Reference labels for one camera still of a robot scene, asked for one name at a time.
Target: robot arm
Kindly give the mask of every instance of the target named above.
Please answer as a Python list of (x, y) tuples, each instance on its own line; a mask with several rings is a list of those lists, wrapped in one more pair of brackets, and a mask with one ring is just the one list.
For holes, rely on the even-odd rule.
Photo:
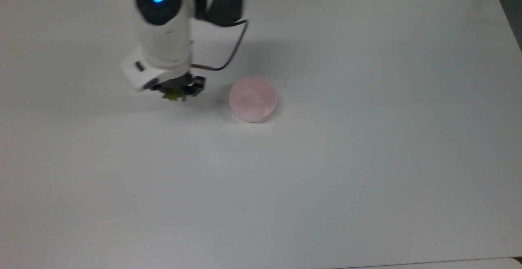
[(140, 45), (121, 63), (125, 76), (140, 91), (196, 96), (205, 78), (190, 73), (190, 18), (233, 26), (246, 22), (237, 22), (243, 6), (244, 0), (134, 0), (133, 22)]

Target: table surface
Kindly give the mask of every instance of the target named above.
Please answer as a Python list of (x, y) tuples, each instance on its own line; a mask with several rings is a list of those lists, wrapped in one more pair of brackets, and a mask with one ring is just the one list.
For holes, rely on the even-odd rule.
[[(185, 103), (119, 70), (132, 0), (0, 0), (2, 269), (522, 256), (522, 54), (498, 0), (249, 0)], [(241, 28), (194, 22), (220, 65)], [(274, 115), (228, 104), (271, 81)]]
[(522, 269), (522, 265), (512, 258), (498, 258), (490, 260), (392, 265), (378, 267), (378, 269)]

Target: pink bowl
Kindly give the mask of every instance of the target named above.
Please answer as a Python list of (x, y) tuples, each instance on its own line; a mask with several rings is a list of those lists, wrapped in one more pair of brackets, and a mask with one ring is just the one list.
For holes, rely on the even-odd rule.
[(263, 78), (243, 78), (230, 90), (229, 102), (242, 120), (259, 122), (276, 107), (276, 89)]

